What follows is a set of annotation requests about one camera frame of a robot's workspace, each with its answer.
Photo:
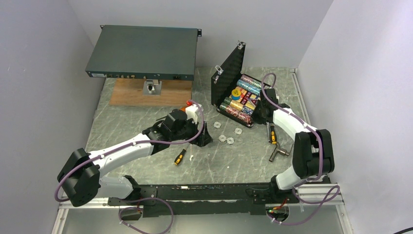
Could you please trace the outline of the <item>grey white 1 chip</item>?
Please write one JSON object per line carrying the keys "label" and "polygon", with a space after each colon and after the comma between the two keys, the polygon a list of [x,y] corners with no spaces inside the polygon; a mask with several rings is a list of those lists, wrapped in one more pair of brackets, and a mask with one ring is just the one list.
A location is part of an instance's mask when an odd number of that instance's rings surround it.
{"label": "grey white 1 chip", "polygon": [[242,132],[243,132],[243,131],[242,131],[241,128],[236,128],[236,129],[234,130],[234,133],[237,134],[237,135],[241,135]]}
{"label": "grey white 1 chip", "polygon": [[225,142],[226,139],[227,139],[227,137],[224,136],[224,135],[220,135],[220,136],[218,137],[218,139],[219,139],[220,142]]}

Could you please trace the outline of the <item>blue yellow card deck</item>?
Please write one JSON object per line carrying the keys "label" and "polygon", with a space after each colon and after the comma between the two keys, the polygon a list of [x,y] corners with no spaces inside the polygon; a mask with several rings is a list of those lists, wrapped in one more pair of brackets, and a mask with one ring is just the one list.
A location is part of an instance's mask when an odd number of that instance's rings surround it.
{"label": "blue yellow card deck", "polygon": [[255,110],[253,104],[251,103],[250,99],[257,99],[257,98],[243,98],[243,104],[244,106],[246,106],[247,108],[251,109],[251,110]]}

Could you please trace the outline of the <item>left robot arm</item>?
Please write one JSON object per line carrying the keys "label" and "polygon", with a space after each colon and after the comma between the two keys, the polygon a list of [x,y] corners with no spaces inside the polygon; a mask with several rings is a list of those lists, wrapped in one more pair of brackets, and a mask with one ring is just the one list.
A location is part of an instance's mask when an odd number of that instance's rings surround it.
{"label": "left robot arm", "polygon": [[133,160],[157,154],[171,145],[204,147],[212,142],[203,108],[196,104],[174,109],[164,119],[133,138],[106,149],[72,152],[57,176],[55,200],[80,207],[94,198],[114,197],[132,205],[141,198],[141,187],[130,175],[108,173]]}

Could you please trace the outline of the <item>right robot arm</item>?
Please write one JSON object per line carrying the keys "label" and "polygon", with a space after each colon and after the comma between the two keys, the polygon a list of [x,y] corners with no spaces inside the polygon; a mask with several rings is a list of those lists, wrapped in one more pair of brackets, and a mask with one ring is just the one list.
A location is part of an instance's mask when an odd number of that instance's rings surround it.
{"label": "right robot arm", "polygon": [[261,90],[260,99],[254,111],[254,122],[279,126],[294,141],[292,165],[273,176],[268,189],[269,198],[281,202],[286,198],[287,190],[334,171],[331,134],[306,123],[287,105],[279,104],[273,88]]}

